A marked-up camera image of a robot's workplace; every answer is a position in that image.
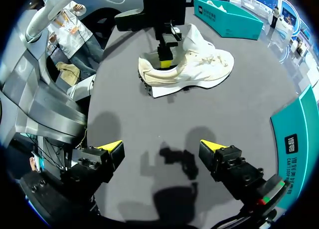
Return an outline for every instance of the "teal sign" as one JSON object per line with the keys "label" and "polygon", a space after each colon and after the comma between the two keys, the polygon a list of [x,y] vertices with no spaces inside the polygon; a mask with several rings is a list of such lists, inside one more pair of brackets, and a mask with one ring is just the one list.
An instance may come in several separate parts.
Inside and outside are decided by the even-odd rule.
{"label": "teal sign", "polygon": [[319,156],[319,111],[311,86],[271,117],[278,174],[291,183],[278,207],[288,209],[306,186]]}

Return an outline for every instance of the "white shirt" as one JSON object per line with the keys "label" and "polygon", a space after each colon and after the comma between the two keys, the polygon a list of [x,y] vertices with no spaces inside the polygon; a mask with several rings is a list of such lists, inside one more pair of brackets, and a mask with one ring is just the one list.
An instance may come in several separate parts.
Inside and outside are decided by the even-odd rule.
{"label": "white shirt", "polygon": [[87,29],[86,26],[77,18],[77,16],[85,14],[85,6],[83,6],[80,11],[74,11],[73,8],[76,4],[77,3],[74,1],[70,2],[63,9],[63,11],[68,18],[69,24],[73,25],[74,27],[77,26],[79,28],[78,31],[72,34],[64,26],[59,24],[64,24],[66,22],[62,14],[59,14],[59,16],[56,18],[56,21],[53,21],[47,27],[50,35],[53,32],[56,34],[57,42],[52,44],[55,45],[56,43],[59,43],[61,50],[68,59],[70,59],[74,53],[77,52],[81,46],[83,46],[84,43],[93,35],[93,33]]}

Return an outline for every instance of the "table surface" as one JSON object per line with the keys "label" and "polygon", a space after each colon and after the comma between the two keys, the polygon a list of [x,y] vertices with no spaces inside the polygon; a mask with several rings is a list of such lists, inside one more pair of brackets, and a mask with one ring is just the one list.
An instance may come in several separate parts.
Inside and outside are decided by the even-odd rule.
{"label": "table surface", "polygon": [[[221,38],[193,13],[186,9],[181,32],[195,24],[206,40],[235,59],[230,76],[212,89],[191,88],[157,99],[147,95],[138,78],[138,58],[157,48],[153,29],[115,28],[106,46],[90,102],[88,143],[123,140],[126,158],[96,192],[103,216],[211,228],[237,214],[242,203],[214,182],[198,158],[201,139],[234,144],[250,164],[264,168],[266,179],[277,171],[270,117],[296,97],[287,71],[261,41]],[[163,148],[175,153],[164,158]],[[198,168],[194,180],[180,162],[169,162],[191,162],[184,150],[194,155],[195,165],[189,166]]]}

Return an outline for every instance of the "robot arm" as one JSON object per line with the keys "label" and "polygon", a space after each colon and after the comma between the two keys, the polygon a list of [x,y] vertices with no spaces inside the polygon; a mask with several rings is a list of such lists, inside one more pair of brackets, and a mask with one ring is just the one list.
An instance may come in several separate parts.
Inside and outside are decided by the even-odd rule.
{"label": "robot arm", "polygon": [[42,31],[54,20],[59,12],[72,0],[43,0],[45,6],[32,18],[27,27],[25,38],[28,43],[35,42],[41,36]]}

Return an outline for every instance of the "exhibition booth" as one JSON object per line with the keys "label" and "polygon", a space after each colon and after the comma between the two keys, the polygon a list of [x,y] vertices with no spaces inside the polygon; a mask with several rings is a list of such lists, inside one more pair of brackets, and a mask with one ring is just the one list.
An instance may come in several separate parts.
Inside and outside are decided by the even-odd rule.
{"label": "exhibition booth", "polygon": [[[264,19],[268,24],[272,23],[272,11],[274,7],[278,7],[280,16],[277,20],[276,30],[279,32],[280,37],[273,39],[273,41],[283,53],[283,58],[280,62],[283,63],[290,52],[297,52],[300,55],[302,62],[305,62],[309,69],[307,72],[309,80],[299,82],[300,90],[305,90],[310,82],[318,103],[319,46],[316,42],[315,33],[311,29],[310,22],[304,12],[288,0],[231,0],[231,2],[240,4],[244,9],[253,12],[261,19]],[[288,43],[287,48],[281,47],[285,45],[286,42]],[[297,66],[301,64],[300,58],[294,58],[294,60]]]}

